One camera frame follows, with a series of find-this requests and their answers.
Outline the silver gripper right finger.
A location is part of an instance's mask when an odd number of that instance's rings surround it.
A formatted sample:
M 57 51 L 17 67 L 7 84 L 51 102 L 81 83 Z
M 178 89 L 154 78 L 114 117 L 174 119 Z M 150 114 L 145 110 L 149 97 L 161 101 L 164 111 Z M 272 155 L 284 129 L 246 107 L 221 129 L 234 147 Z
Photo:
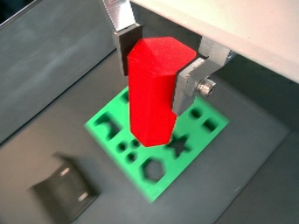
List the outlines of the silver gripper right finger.
M 220 43 L 202 37 L 198 54 L 176 73 L 174 90 L 172 94 L 172 112 L 178 116 L 192 105 L 196 94 L 209 96 L 216 82 L 210 75 L 220 70 L 234 53 Z

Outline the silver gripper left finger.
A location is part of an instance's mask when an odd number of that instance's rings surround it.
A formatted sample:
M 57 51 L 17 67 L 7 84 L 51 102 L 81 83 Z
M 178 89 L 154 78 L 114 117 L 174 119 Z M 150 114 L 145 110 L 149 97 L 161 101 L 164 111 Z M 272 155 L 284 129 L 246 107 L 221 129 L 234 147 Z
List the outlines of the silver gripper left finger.
M 128 76 L 126 56 L 142 37 L 142 26 L 136 22 L 129 0 L 101 0 L 112 24 L 113 41 L 120 60 L 120 69 Z

